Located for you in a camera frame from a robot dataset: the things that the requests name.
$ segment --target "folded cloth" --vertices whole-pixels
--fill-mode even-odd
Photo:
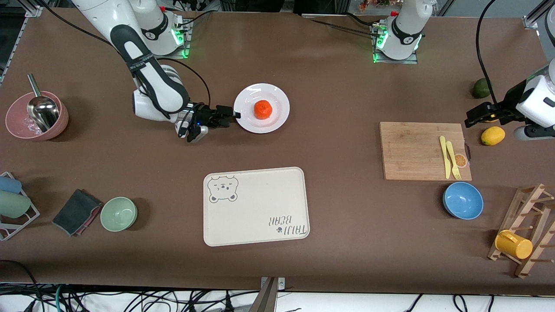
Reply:
[[[89,225],[98,214],[102,202],[92,195],[76,189],[64,207],[54,217],[52,223],[64,230],[69,236],[74,235],[85,224]]]

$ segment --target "brown table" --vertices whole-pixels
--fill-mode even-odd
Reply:
[[[59,12],[93,31],[77,10]],[[324,20],[364,30],[347,17]],[[133,115],[135,87],[111,47],[43,12],[29,21],[0,88],[0,115],[30,91],[26,74],[33,72],[66,104],[70,124],[40,143],[0,129],[0,169],[23,182],[41,211],[1,244],[1,258],[25,263],[42,283],[256,289],[261,276],[284,276],[286,286],[307,291],[553,294],[553,265],[537,264],[521,280],[510,276],[510,261],[486,255],[515,188],[555,183],[555,140],[519,142],[511,135],[518,125],[511,124],[505,141],[484,147],[479,137],[489,125],[465,129],[473,184],[485,199],[483,214],[472,221],[445,212],[447,183],[384,180],[380,121],[462,123],[480,103],[469,93],[482,76],[476,22],[430,19],[419,64],[400,66],[373,64],[365,36],[293,14],[211,14],[197,23],[186,63],[210,86],[212,105],[232,105],[244,87],[266,82],[285,91],[291,114],[270,134],[233,124],[186,144],[170,123]],[[519,19],[488,19],[482,35],[498,98],[546,64],[536,32]],[[175,68],[192,100],[206,101],[198,78]],[[204,244],[207,174],[288,166],[306,176],[306,239]],[[82,237],[67,237],[51,220],[76,188],[105,202],[132,198],[137,222],[110,233],[97,219]],[[26,276],[2,265],[0,279]]]

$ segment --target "bear drawing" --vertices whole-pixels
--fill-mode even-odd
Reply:
[[[217,203],[218,200],[227,199],[230,202],[237,200],[237,185],[239,181],[234,176],[211,178],[208,181],[210,190],[210,202]]]

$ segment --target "metal ladle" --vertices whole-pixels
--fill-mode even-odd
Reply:
[[[50,129],[59,117],[58,106],[47,97],[41,95],[41,90],[37,86],[33,74],[27,74],[35,97],[27,104],[27,113],[44,133]]]

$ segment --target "blue bowl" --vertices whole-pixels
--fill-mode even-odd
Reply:
[[[482,213],[484,200],[482,194],[471,184],[455,182],[445,190],[443,206],[453,217],[472,220]]]

